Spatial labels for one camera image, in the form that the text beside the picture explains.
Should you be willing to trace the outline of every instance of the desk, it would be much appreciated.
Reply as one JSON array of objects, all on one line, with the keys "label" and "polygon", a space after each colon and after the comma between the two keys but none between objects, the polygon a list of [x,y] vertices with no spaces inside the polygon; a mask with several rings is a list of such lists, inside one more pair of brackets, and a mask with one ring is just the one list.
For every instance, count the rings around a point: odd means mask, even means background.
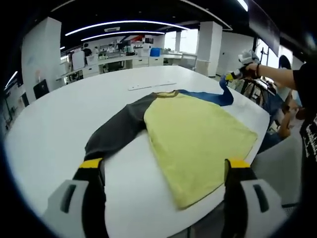
[{"label": "desk", "polygon": [[[115,57],[115,58],[111,58],[111,59],[101,59],[98,61],[97,64],[95,65],[103,65],[103,64],[107,64],[107,63],[114,63],[114,62],[119,62],[119,61],[127,61],[127,60],[141,60],[141,59],[147,59],[147,58],[151,58],[151,57],[139,57],[139,56],[121,56],[121,57]],[[172,59],[172,60],[180,60],[182,58],[182,53],[169,53],[169,54],[163,54],[160,56],[160,58],[164,58],[164,59]],[[93,65],[88,65],[85,66],[83,68],[71,71],[69,73],[66,73],[64,75],[61,76],[61,78],[63,77],[67,77],[75,72],[78,72],[80,70],[84,70],[84,69],[88,69],[91,68]]]},{"label": "desk", "polygon": [[[135,84],[167,78],[177,84],[128,91]],[[217,81],[179,66],[120,70],[80,80],[41,97],[25,108],[5,140],[8,163],[18,188],[40,216],[48,197],[71,179],[83,162],[91,134],[126,104],[155,91],[186,89],[222,93]],[[224,110],[235,116],[258,139],[246,161],[251,163],[264,138],[269,115],[240,93]],[[108,159],[106,175],[106,226],[111,238],[163,238],[191,226],[222,200],[224,186],[179,211],[143,131]]]}]

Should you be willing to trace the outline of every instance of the wrist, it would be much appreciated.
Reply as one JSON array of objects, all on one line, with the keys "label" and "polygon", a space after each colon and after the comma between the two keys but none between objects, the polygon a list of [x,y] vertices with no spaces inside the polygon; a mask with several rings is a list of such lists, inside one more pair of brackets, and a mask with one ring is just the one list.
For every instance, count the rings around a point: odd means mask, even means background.
[{"label": "wrist", "polygon": [[260,78],[261,77],[261,74],[260,74],[260,66],[261,66],[261,64],[257,64],[257,68],[256,68],[256,70],[255,70],[255,72],[256,72],[256,76],[258,77],[258,78]]}]

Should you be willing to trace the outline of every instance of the raglan shirt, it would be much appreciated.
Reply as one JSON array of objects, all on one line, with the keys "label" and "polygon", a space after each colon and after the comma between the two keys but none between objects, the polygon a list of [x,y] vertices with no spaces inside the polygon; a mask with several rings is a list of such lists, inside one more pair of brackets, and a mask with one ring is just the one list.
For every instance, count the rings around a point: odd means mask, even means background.
[{"label": "raglan shirt", "polygon": [[294,81],[303,107],[306,109],[305,121],[300,134],[303,140],[302,194],[300,204],[272,236],[309,237],[315,233],[316,226],[316,182],[317,182],[317,66],[306,63],[300,70],[294,70]]},{"label": "raglan shirt", "polygon": [[233,97],[224,80],[219,84],[222,95],[175,90],[128,104],[93,133],[85,160],[108,158],[146,129],[177,207],[199,201],[223,183],[224,160],[245,159],[257,139],[221,108]]}]

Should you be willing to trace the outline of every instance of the led strip light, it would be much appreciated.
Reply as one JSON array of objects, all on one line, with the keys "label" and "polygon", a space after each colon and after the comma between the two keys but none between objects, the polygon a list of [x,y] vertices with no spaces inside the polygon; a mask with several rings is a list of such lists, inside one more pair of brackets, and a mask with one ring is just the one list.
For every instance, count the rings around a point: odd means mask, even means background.
[{"label": "led strip light", "polygon": [[189,28],[184,27],[184,26],[179,26],[179,25],[175,25],[175,24],[170,24],[170,23],[165,23],[165,22],[159,22],[159,21],[143,21],[143,20],[126,20],[126,21],[112,21],[112,22],[104,22],[104,23],[100,23],[100,24],[95,24],[95,25],[91,25],[91,26],[86,26],[71,32],[68,32],[67,34],[65,34],[65,36],[69,36],[71,34],[74,34],[76,32],[79,31],[83,31],[83,30],[87,30],[93,27],[98,27],[98,26],[105,26],[105,25],[112,25],[112,24],[121,24],[121,23],[150,23],[150,24],[158,24],[158,25],[165,25],[165,26],[172,26],[172,27],[177,27],[177,28],[181,28],[183,30],[189,30]]},{"label": "led strip light", "polygon": [[134,33],[165,34],[164,32],[159,32],[159,31],[121,31],[121,32],[112,32],[112,33],[92,36],[92,37],[82,39],[81,41],[86,41],[86,40],[90,40],[90,39],[101,37],[101,36],[110,36],[110,35],[116,35],[116,34],[134,34]]}]

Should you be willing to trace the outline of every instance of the person's hand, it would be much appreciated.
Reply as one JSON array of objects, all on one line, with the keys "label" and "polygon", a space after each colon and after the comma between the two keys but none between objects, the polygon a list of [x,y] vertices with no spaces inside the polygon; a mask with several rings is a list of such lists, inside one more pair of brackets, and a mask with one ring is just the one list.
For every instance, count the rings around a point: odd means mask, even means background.
[{"label": "person's hand", "polygon": [[257,63],[251,63],[249,65],[246,66],[246,70],[252,70],[252,71],[256,71],[258,67]]},{"label": "person's hand", "polygon": [[246,72],[245,72],[246,79],[252,80],[256,78],[255,74],[256,74],[257,67],[258,67],[257,63],[251,63],[246,66]]}]

